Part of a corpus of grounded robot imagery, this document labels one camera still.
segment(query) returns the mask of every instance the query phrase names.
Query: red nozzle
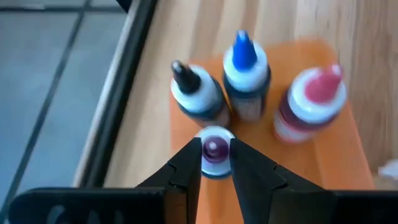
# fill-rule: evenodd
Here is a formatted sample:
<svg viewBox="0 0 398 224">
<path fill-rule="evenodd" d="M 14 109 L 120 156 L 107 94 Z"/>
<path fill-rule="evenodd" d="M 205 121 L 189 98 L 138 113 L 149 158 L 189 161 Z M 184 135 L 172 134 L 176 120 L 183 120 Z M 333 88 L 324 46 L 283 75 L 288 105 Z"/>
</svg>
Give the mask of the red nozzle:
<svg viewBox="0 0 398 224">
<path fill-rule="evenodd" d="M 341 66 L 329 66 L 307 83 L 305 96 L 314 103 L 328 103 L 335 97 L 342 79 L 343 69 Z"/>
</svg>

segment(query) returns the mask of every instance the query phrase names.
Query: bottle cap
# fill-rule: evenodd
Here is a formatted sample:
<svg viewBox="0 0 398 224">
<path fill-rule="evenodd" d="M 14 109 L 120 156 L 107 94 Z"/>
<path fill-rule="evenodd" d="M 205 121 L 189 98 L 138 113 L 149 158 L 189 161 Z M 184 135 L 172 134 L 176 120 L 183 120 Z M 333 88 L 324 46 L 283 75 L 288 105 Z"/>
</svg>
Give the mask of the bottle cap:
<svg viewBox="0 0 398 224">
<path fill-rule="evenodd" d="M 183 65 L 181 61 L 175 60 L 172 62 L 172 71 L 174 73 L 174 80 L 183 94 L 189 95 L 199 90 L 200 77 L 189 67 Z"/>
<path fill-rule="evenodd" d="M 210 163 L 223 162 L 229 155 L 229 145 L 219 136 L 210 136 L 203 143 L 202 155 Z"/>
<path fill-rule="evenodd" d="M 329 103 L 336 96 L 342 79 L 343 72 L 339 65 L 320 70 L 320 73 L 307 83 L 305 96 L 314 103 Z"/>
<path fill-rule="evenodd" d="M 233 45 L 233 65 L 238 71 L 250 70 L 257 62 L 257 54 L 246 30 L 238 30 Z"/>
</svg>

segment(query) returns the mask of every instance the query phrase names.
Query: black nozzle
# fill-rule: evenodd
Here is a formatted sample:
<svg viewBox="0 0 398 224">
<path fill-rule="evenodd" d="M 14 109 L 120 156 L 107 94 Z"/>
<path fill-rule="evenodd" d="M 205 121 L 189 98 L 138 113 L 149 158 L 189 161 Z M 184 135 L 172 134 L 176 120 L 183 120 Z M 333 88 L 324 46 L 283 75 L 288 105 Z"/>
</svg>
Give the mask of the black nozzle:
<svg viewBox="0 0 398 224">
<path fill-rule="evenodd" d="M 200 88 L 200 77 L 195 74 L 191 68 L 186 67 L 179 60 L 172 62 L 172 71 L 174 73 L 174 80 L 178 87 L 184 94 L 192 94 Z"/>
</svg>

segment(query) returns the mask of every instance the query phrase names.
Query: black dropper bottle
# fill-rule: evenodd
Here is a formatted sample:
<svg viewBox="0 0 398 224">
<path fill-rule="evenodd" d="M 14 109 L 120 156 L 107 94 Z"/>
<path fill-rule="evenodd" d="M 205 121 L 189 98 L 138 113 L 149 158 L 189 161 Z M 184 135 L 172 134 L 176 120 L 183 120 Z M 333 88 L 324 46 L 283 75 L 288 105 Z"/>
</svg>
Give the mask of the black dropper bottle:
<svg viewBox="0 0 398 224">
<path fill-rule="evenodd" d="M 171 91 L 181 111 L 201 126 L 227 127 L 230 111 L 220 84 L 202 67 L 171 64 Z"/>
<path fill-rule="evenodd" d="M 172 71 L 174 73 L 174 80 L 177 82 L 178 88 L 182 93 L 190 95 L 199 90 L 201 80 L 191 68 L 186 67 L 179 60 L 172 62 Z"/>
</svg>

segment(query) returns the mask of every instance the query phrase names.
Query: blue dropper bottle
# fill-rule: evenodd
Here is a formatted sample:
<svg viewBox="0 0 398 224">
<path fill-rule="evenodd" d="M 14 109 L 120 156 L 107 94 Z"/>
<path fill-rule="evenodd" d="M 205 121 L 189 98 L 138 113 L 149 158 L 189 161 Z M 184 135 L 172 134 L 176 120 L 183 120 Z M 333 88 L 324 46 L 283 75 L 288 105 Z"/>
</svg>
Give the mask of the blue dropper bottle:
<svg viewBox="0 0 398 224">
<path fill-rule="evenodd" d="M 262 118 L 271 70 L 261 46 L 246 30 L 236 33 L 235 43 L 224 55 L 224 87 L 232 109 L 245 121 Z"/>
</svg>

